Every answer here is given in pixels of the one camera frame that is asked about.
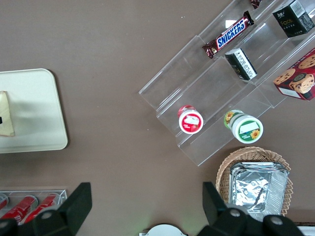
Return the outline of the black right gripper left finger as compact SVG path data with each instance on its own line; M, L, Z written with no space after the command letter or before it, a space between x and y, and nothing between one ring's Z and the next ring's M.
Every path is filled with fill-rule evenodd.
M92 209L90 182L82 182L58 208L58 213L70 232L78 232Z

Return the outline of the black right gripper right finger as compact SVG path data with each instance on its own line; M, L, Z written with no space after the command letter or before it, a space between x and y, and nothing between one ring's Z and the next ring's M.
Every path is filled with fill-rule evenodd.
M203 182L202 206L209 225L227 225L227 206L212 182Z

